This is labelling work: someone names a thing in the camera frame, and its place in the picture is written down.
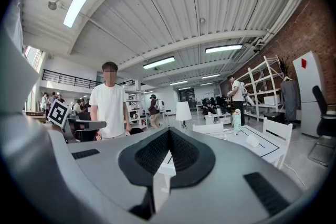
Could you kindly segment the white work table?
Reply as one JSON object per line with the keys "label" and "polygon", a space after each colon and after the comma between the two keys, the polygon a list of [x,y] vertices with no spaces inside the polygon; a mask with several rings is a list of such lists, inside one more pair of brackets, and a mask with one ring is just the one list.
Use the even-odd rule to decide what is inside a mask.
{"label": "white work table", "polygon": [[[248,135],[257,137],[257,147],[246,143]],[[156,132],[149,143],[148,163],[144,168],[154,175],[168,155],[173,163],[165,163],[165,166],[175,169],[171,187],[185,188],[201,182],[216,163],[250,163],[249,155],[271,163],[281,154],[275,143],[248,126],[241,127],[237,135],[234,135],[234,129],[225,129],[220,124],[194,125],[190,131],[166,127]]]}

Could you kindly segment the mint green patterned flask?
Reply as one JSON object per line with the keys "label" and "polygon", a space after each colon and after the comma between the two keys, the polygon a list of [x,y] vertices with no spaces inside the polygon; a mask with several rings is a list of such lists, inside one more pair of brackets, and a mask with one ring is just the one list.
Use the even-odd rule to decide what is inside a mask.
{"label": "mint green patterned flask", "polygon": [[234,135],[237,135],[240,132],[241,129],[241,110],[236,109],[233,112],[233,129],[234,129]]}

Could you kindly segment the white wooden chair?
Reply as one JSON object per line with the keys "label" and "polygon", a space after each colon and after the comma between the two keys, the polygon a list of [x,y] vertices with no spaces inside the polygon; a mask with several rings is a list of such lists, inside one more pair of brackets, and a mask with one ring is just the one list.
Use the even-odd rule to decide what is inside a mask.
{"label": "white wooden chair", "polygon": [[278,169],[281,169],[284,164],[291,140],[292,128],[292,124],[286,125],[272,121],[266,117],[263,118],[263,135],[270,138],[272,141],[275,141],[275,144],[281,150],[281,154],[275,159],[275,161],[271,162]]}

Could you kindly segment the white paper cup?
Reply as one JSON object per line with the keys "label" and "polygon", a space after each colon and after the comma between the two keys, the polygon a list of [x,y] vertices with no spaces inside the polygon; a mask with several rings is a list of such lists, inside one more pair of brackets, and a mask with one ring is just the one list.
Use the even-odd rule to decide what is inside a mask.
{"label": "white paper cup", "polygon": [[259,140],[254,135],[248,135],[246,138],[246,143],[252,147],[257,147],[259,145]]}

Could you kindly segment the black storage crate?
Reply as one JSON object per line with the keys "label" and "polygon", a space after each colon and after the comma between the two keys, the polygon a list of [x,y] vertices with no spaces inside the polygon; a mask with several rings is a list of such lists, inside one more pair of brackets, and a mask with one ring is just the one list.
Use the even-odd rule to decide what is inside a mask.
{"label": "black storage crate", "polygon": [[285,114],[283,112],[270,112],[265,114],[264,117],[274,122],[285,123]]}

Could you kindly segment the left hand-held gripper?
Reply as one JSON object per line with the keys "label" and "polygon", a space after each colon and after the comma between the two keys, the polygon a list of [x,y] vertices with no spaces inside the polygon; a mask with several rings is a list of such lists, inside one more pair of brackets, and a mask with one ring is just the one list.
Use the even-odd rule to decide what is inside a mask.
{"label": "left hand-held gripper", "polygon": [[61,132],[66,143],[76,142],[76,131],[96,131],[107,126],[105,121],[76,120],[71,110],[57,99],[51,104],[47,119]]}

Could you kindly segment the black balcony railing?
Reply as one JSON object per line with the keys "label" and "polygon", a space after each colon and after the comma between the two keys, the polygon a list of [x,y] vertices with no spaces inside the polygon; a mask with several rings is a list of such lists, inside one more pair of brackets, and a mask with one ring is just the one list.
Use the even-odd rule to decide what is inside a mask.
{"label": "black balcony railing", "polygon": [[83,87],[88,89],[93,89],[94,87],[102,84],[102,82],[100,81],[93,81],[85,78],[79,78],[47,69],[43,70],[42,79],[46,81],[66,84],[75,87]]}

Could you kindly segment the white refrigerator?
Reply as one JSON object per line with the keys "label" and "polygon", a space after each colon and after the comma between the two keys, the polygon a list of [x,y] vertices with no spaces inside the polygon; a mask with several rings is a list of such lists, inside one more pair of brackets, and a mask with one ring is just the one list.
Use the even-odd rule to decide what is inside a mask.
{"label": "white refrigerator", "polygon": [[301,100],[301,132],[318,137],[317,127],[321,112],[312,88],[318,86],[325,94],[325,82],[321,63],[316,53],[310,51],[293,61]]}

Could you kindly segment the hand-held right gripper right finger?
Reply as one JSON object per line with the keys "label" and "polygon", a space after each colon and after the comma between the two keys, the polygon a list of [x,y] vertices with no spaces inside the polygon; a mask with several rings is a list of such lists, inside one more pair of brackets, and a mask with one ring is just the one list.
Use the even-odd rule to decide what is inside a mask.
{"label": "hand-held right gripper right finger", "polygon": [[173,189],[157,214],[170,215],[171,224],[251,224],[271,218],[245,175],[260,174],[288,205],[302,190],[267,161],[249,155],[250,163],[216,163],[193,187]]}

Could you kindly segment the grey coat on hanger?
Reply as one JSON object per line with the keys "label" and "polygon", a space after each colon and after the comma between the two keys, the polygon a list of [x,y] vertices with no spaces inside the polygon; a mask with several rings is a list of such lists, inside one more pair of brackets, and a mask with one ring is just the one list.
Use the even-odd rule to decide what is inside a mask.
{"label": "grey coat on hanger", "polygon": [[299,88],[296,81],[285,77],[280,84],[281,95],[285,105],[285,117],[288,122],[293,122],[297,118],[297,108],[300,107]]}

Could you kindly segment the white shade table lamp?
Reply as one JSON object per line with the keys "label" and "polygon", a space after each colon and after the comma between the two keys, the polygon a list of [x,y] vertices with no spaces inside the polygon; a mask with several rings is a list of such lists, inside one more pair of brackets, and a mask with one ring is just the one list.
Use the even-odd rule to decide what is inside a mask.
{"label": "white shade table lamp", "polygon": [[186,121],[192,119],[190,107],[187,101],[176,103],[176,120],[179,122],[180,129],[187,129]]}

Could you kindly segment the white metal shelving rack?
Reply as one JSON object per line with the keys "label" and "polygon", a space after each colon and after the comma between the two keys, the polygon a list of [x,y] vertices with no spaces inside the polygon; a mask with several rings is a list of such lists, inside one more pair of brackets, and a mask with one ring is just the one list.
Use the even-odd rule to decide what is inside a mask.
{"label": "white metal shelving rack", "polygon": [[245,102],[245,115],[253,117],[256,121],[264,118],[269,112],[279,112],[283,107],[281,101],[278,105],[264,105],[264,97],[270,95],[280,95],[280,83],[283,75],[279,67],[279,57],[277,55],[267,58],[263,57],[263,61],[255,67],[247,68],[247,72],[238,78],[238,81],[244,84],[246,96],[253,103]]}
{"label": "white metal shelving rack", "polygon": [[[148,128],[148,115],[145,110],[145,91],[137,90],[134,87],[124,87],[126,93],[126,106],[131,127],[138,127],[142,130]],[[136,113],[137,119],[132,119],[131,114]]]}

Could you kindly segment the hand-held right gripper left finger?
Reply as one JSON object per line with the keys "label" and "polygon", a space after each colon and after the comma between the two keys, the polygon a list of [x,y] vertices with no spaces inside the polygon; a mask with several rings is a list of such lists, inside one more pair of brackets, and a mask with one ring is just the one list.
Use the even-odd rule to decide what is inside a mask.
{"label": "hand-held right gripper left finger", "polygon": [[171,216],[157,214],[145,221],[130,213],[141,203],[146,188],[131,184],[118,165],[121,151],[154,130],[101,142],[66,144],[60,132],[49,131],[62,177],[80,205],[65,222],[70,224],[171,224]]}

